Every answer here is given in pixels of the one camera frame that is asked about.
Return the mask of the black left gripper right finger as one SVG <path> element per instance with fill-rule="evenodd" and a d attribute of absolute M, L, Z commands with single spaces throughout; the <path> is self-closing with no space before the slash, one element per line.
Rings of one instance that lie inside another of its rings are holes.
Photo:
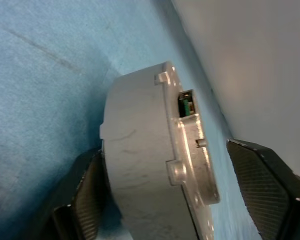
<path fill-rule="evenodd" d="M 248 213 L 263 240 L 300 240 L 300 177 L 270 148 L 226 143 Z"/>

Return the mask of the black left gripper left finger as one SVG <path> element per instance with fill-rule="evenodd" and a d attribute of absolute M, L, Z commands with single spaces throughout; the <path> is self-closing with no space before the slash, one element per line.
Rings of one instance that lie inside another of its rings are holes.
<path fill-rule="evenodd" d="M 86 161 L 76 180 L 71 196 L 54 208 L 51 219 L 58 240 L 95 240 L 109 192 L 109 183 L 102 150 L 92 149 L 79 156 Z"/>

